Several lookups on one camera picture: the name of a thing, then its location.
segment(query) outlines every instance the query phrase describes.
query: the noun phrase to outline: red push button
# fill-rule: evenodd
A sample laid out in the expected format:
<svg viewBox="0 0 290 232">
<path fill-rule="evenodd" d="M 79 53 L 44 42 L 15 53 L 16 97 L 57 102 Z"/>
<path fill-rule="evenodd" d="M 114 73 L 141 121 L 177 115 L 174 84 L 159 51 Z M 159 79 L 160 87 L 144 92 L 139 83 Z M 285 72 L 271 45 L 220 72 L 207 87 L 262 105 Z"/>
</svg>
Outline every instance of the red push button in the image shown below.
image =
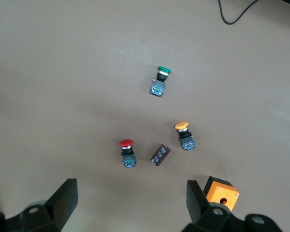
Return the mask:
<svg viewBox="0 0 290 232">
<path fill-rule="evenodd" d="M 121 141 L 119 143 L 119 145 L 122 147 L 128 147 L 128 146 L 131 146 L 132 143 L 133 143 L 133 141 L 131 139 L 125 139 L 125 140 Z"/>
</svg>

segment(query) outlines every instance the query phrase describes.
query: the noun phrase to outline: table surface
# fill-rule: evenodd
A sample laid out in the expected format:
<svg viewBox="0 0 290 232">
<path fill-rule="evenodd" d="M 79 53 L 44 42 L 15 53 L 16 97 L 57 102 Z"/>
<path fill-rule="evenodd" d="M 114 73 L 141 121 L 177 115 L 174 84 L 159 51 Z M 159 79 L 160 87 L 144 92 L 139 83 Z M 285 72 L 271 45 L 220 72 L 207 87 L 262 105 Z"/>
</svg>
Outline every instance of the table surface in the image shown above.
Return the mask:
<svg viewBox="0 0 290 232">
<path fill-rule="evenodd" d="M 248 0 L 223 0 L 228 20 Z M 161 65 L 161 98 L 149 94 Z M 174 125 L 189 122 L 185 152 Z M 136 167 L 119 142 L 132 139 Z M 156 167 L 160 144 L 171 152 Z M 64 232 L 178 232 L 188 179 L 240 192 L 233 209 L 290 232 L 290 5 L 225 25 L 216 0 L 0 1 L 0 211 L 77 178 Z"/>
</svg>

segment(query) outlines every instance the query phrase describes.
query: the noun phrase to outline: yellow push button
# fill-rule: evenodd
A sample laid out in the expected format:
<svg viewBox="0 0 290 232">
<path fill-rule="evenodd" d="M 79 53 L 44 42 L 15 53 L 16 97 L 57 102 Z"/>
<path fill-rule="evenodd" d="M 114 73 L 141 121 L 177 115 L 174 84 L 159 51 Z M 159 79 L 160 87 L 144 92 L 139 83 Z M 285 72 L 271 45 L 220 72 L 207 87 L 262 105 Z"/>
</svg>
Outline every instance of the yellow push button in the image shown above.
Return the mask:
<svg viewBox="0 0 290 232">
<path fill-rule="evenodd" d="M 188 125 L 189 125 L 188 122 L 180 122 L 180 123 L 177 123 L 175 125 L 175 129 L 183 130 L 183 129 L 187 128 Z"/>
</svg>

